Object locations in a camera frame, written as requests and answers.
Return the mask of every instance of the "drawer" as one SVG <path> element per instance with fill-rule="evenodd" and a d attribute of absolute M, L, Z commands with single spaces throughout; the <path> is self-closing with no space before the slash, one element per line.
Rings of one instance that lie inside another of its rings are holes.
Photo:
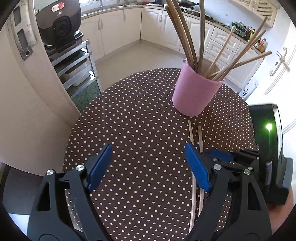
<path fill-rule="evenodd" d="M 216 43 L 223 45 L 228 37 L 229 33 L 215 27 L 211 39 L 214 40 Z M 240 40 L 236 37 L 231 37 L 226 48 L 231 50 L 232 52 L 236 52 L 237 48 L 239 47 Z"/>
<path fill-rule="evenodd" d="M 205 55 L 204 55 L 204 58 L 207 59 L 207 60 L 209 60 L 209 61 L 211 61 L 211 62 L 213 62 L 216 57 L 206 52 Z M 218 61 L 216 62 L 216 65 L 218 66 L 218 68 L 220 70 L 224 69 L 227 66 L 227 64 L 224 63 L 220 59 L 218 59 Z"/>
<path fill-rule="evenodd" d="M 221 50 L 222 45 L 219 43 L 216 43 L 213 40 L 210 40 L 210 43 L 207 47 L 206 52 L 208 52 L 209 54 L 213 55 L 213 56 L 217 56 L 219 51 Z M 235 53 L 230 51 L 229 49 L 225 48 L 220 56 L 220 60 L 222 60 L 223 62 L 229 64 L 231 62 L 231 60 L 233 59 Z"/>

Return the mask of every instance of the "white door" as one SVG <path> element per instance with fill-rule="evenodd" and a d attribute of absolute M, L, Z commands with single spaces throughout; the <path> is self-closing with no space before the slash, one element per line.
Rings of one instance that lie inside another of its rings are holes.
<path fill-rule="evenodd" d="M 289 32 L 283 47 L 287 48 L 285 56 L 287 67 L 283 64 L 274 76 L 269 75 L 273 68 L 266 68 L 266 74 L 260 80 L 258 87 L 246 100 L 247 104 L 277 104 L 281 117 L 283 130 L 283 145 L 285 157 L 291 157 L 294 160 L 293 175 L 296 184 L 296 107 L 295 107 L 295 89 L 296 89 L 296 28 L 291 22 Z M 296 202 L 296 188 L 294 188 L 294 202 Z"/>
<path fill-rule="evenodd" d="M 142 9 L 141 39 L 160 44 L 160 28 L 163 11 L 159 9 Z"/>
<path fill-rule="evenodd" d="M 124 45 L 130 44 L 140 39 L 141 36 L 141 16 L 142 9 L 123 10 L 123 42 Z"/>
<path fill-rule="evenodd" d="M 100 14 L 101 33 L 105 55 L 122 47 L 123 10 Z"/>
<path fill-rule="evenodd" d="M 178 34 L 166 11 L 163 11 L 162 15 L 160 44 L 177 52 L 179 52 L 181 46 Z"/>
<path fill-rule="evenodd" d="M 199 56 L 200 54 L 200 21 L 196 18 L 188 17 L 187 25 L 191 34 L 195 53 L 197 56 Z M 213 31 L 214 31 L 214 26 L 206 23 L 205 24 L 205 50 L 209 45 Z M 184 50 L 182 46 L 180 48 L 180 53 L 184 54 Z"/>
<path fill-rule="evenodd" d="M 235 59 L 239 55 L 239 53 L 244 49 L 245 46 L 246 45 L 243 42 L 240 43 L 239 48 L 235 53 L 235 56 L 233 57 L 233 59 Z M 258 56 L 258 54 L 254 50 L 250 49 L 241 57 L 241 59 L 238 62 L 241 62 L 256 56 Z M 263 59 L 261 58 L 251 63 L 235 68 L 229 72 L 226 78 L 229 79 L 232 83 L 234 83 L 238 87 L 240 87 L 241 89 L 243 89 L 247 85 L 247 83 L 250 81 L 250 79 L 253 77 L 253 75 L 261 65 L 262 61 Z"/>
<path fill-rule="evenodd" d="M 104 48 L 100 28 L 100 18 L 98 15 L 83 19 L 79 28 L 79 30 L 83 32 L 82 40 L 90 41 L 91 51 L 95 61 L 104 56 Z"/>

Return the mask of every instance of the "plastic container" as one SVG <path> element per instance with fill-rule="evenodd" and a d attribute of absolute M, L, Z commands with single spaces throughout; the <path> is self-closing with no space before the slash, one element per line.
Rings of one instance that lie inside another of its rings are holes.
<path fill-rule="evenodd" d="M 211 62 L 203 59 L 202 73 L 210 67 Z M 219 71 L 215 66 L 210 74 Z M 215 82 L 197 74 L 184 61 L 173 94 L 173 105 L 186 116 L 198 116 L 209 104 L 223 83 Z"/>

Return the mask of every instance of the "table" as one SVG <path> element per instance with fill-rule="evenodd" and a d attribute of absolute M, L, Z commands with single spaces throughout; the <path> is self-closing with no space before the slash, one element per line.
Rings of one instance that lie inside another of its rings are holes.
<path fill-rule="evenodd" d="M 180 114 L 172 104 L 179 73 L 154 69 L 118 81 L 85 109 L 72 129 L 64 171 L 84 164 L 106 143 L 112 145 L 113 161 L 91 199 L 114 240 L 173 241 L 188 234 L 192 173 L 184 145 L 190 141 L 189 119 L 195 145 L 201 125 L 205 151 L 257 149 L 248 105 L 226 85 L 198 117 Z M 70 190 L 67 198 L 81 228 Z M 230 200 L 217 230 L 224 227 Z"/>

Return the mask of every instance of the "white cabinet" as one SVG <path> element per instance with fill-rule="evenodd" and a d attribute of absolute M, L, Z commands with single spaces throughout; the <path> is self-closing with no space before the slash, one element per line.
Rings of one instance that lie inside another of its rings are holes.
<path fill-rule="evenodd" d="M 93 16 L 81 21 L 79 28 L 83 32 L 83 41 L 89 40 L 91 44 L 91 51 L 94 60 L 104 56 L 104 48 L 102 42 L 102 35 L 100 31 L 100 18 L 99 15 Z"/>
<path fill-rule="evenodd" d="M 160 44 L 162 14 L 159 9 L 142 9 L 141 39 Z"/>
<path fill-rule="evenodd" d="M 161 21 L 161 34 L 160 34 L 160 44 L 167 48 L 173 49 L 177 52 L 180 50 L 181 42 L 179 40 L 178 34 L 174 28 L 174 25 L 168 16 L 166 11 L 163 11 L 162 21 Z"/>
<path fill-rule="evenodd" d="M 200 21 L 196 18 L 188 17 L 187 25 L 191 34 L 195 53 L 197 56 L 199 56 L 200 54 Z M 209 45 L 213 31 L 214 31 L 214 26 L 206 23 L 205 24 L 205 49 L 207 49 L 207 46 Z M 184 50 L 182 46 L 180 48 L 180 53 L 184 54 Z"/>
<path fill-rule="evenodd" d="M 218 53 L 220 52 L 220 50 L 222 49 L 222 45 L 219 43 L 216 43 L 213 40 L 210 40 L 209 42 L 209 46 L 207 47 L 206 52 L 210 53 L 213 56 L 217 56 Z M 229 49 L 225 48 L 221 54 L 221 56 L 219 57 L 220 60 L 222 60 L 223 62 L 229 64 L 231 62 L 231 60 L 233 59 L 235 53 L 233 53 L 232 51 L 230 51 Z"/>
<path fill-rule="evenodd" d="M 216 43 L 223 45 L 228 37 L 229 33 L 215 27 L 211 39 Z M 240 40 L 232 36 L 226 45 L 226 48 L 235 53 L 239 47 Z"/>
<path fill-rule="evenodd" d="M 105 55 L 122 47 L 123 10 L 100 14 L 100 25 Z"/>
<path fill-rule="evenodd" d="M 123 45 L 140 39 L 142 9 L 123 10 Z"/>
<path fill-rule="evenodd" d="M 264 19 L 267 16 L 266 23 L 273 27 L 277 7 L 275 7 L 270 0 L 229 0 L 229 2 L 247 8 L 261 19 Z"/>
<path fill-rule="evenodd" d="M 243 50 L 243 48 L 246 45 L 244 43 L 240 43 L 239 48 L 233 58 L 236 58 L 237 55 Z M 243 57 L 238 61 L 244 61 L 247 59 L 250 59 L 252 57 L 258 56 L 258 54 L 250 49 L 248 52 L 246 52 Z M 227 79 L 229 79 L 231 82 L 233 82 L 235 85 L 243 89 L 247 83 L 250 81 L 250 79 L 253 77 L 259 66 L 261 65 L 263 59 L 258 59 L 256 61 L 253 61 L 251 63 L 245 64 L 241 67 L 235 68 L 229 72 L 229 74 L 226 76 Z"/>

